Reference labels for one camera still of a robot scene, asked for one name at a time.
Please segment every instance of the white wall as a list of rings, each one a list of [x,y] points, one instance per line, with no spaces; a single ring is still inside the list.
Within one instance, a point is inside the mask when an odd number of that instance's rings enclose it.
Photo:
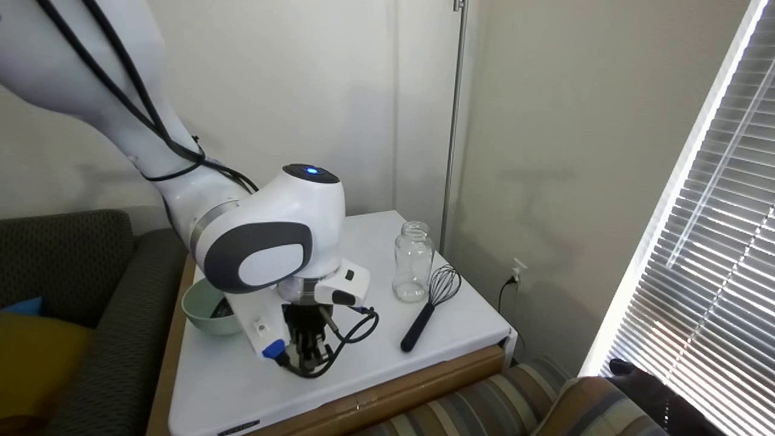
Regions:
[[[529,357],[575,374],[698,116],[743,0],[484,0],[450,262]]]
[[[400,207],[439,227],[459,44],[445,0],[150,8],[167,38],[167,93],[214,157],[260,184],[285,162],[318,162],[343,180],[352,213]],[[167,226],[158,193],[87,126],[3,87],[0,115],[3,219],[112,207],[130,209],[138,231]],[[415,115],[421,123],[408,130]]]

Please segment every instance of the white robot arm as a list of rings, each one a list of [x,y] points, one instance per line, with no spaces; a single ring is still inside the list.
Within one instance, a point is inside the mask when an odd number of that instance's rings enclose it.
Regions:
[[[0,84],[101,130],[156,184],[192,258],[230,300],[281,284],[290,300],[359,306],[369,271],[339,258],[341,182],[289,166],[254,191],[211,162],[162,94],[162,58],[144,0],[0,0]],[[235,313],[258,353],[284,352],[279,308]]]

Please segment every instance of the window blinds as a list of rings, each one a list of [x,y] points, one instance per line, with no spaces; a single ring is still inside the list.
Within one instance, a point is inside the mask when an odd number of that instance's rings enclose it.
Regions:
[[[612,357],[661,379],[726,434],[775,434],[773,2],[668,209]]]

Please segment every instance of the glass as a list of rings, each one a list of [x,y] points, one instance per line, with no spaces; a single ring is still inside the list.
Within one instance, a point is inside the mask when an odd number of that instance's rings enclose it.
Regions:
[[[398,300],[419,302],[428,299],[428,276],[434,265],[434,243],[428,226],[409,221],[394,238],[394,279],[393,293]]]

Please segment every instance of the black whisk handle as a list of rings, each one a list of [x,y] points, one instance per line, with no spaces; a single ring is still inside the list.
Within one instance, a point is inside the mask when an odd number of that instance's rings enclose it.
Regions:
[[[427,330],[437,306],[427,302],[421,313],[416,315],[415,324],[409,327],[408,338],[402,340],[402,352],[409,353],[419,340],[419,334]]]

